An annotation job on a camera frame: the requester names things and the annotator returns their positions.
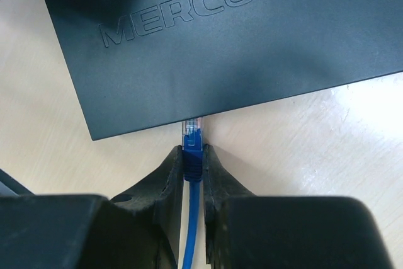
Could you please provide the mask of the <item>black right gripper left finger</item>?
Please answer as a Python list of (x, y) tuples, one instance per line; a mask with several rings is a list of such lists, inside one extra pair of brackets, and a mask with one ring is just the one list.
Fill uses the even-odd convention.
[(1, 267), (177, 268), (182, 199), (178, 146), (112, 199), (1, 196)]

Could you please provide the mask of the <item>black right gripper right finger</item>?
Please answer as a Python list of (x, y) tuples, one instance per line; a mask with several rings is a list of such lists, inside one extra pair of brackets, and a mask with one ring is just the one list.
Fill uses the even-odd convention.
[(257, 196), (206, 145), (206, 262), (212, 268), (392, 268), (372, 213), (332, 196)]

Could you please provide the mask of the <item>black switch box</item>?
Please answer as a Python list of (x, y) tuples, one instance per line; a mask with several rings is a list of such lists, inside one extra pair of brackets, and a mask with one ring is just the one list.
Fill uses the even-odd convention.
[(45, 0), (90, 136), (402, 71), (402, 0)]

